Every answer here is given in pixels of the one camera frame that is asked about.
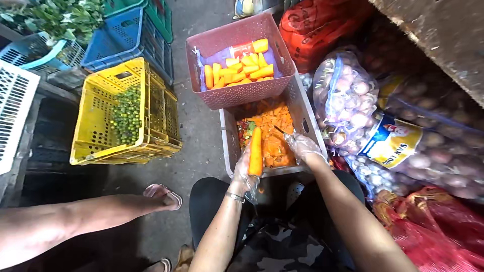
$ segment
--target plastic glove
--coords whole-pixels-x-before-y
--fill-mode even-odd
[[[294,133],[293,135],[284,134],[284,139],[298,159],[307,162],[307,155],[315,153],[320,155],[328,163],[319,146],[311,138]]]
[[[235,165],[234,178],[232,182],[240,182],[244,196],[252,204],[256,205],[256,191],[259,186],[260,177],[249,176],[249,161],[250,161],[250,142],[242,153],[239,161]]]

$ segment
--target bracelet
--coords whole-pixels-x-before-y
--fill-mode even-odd
[[[225,192],[225,195],[228,196],[229,198],[233,199],[233,200],[242,202],[242,204],[245,203],[245,198],[243,198],[241,196],[238,196],[238,195],[230,193],[230,192]]]

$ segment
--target pink plastic basket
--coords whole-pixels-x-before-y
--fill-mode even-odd
[[[274,51],[277,68],[282,77],[260,82],[252,82],[233,87],[200,91],[200,69],[194,47],[204,57],[233,45],[267,38]],[[188,70],[192,81],[192,90],[210,109],[221,109],[258,101],[280,95],[296,73],[296,67],[289,55],[279,29],[269,13],[262,13],[231,24],[221,26],[186,39]]]

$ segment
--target blue plastic crate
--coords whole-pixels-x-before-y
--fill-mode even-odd
[[[0,60],[31,72],[55,74],[79,65],[84,49],[75,41],[60,40],[47,46],[49,38],[45,32],[29,35],[8,44],[0,52]]]
[[[98,72],[144,57],[167,85],[173,84],[173,57],[143,8],[134,8],[105,20],[94,31],[81,65]]]

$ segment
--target hand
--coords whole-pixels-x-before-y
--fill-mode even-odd
[[[284,139],[296,157],[305,161],[308,165],[311,161],[319,159],[319,157],[328,163],[319,146],[310,138],[299,133],[294,133],[292,136],[284,134]]]
[[[251,197],[254,198],[260,177],[249,176],[249,161],[250,142],[235,165],[234,178],[230,182],[228,191],[238,196],[243,196],[246,192],[249,192]]]

